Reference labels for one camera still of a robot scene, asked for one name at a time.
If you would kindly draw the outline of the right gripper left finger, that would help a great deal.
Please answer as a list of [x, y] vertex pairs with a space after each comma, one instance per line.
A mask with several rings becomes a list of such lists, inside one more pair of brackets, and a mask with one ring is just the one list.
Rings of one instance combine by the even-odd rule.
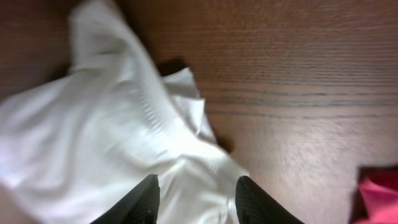
[[159, 205], [159, 180], [151, 174], [91, 224], [156, 224]]

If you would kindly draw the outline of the white graphic t-shirt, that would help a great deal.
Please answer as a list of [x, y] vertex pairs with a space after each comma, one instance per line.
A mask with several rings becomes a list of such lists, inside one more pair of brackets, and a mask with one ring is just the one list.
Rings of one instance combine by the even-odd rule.
[[216, 143], [193, 73], [162, 77], [111, 1], [70, 17], [67, 77], [1, 104], [1, 185], [42, 223], [90, 223], [146, 176], [159, 223], [237, 223], [246, 170]]

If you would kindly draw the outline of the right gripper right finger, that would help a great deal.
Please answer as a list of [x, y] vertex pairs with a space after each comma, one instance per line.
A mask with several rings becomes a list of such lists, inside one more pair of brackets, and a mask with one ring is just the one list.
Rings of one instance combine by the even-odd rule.
[[240, 224], [303, 224], [248, 176], [237, 181], [235, 205]]

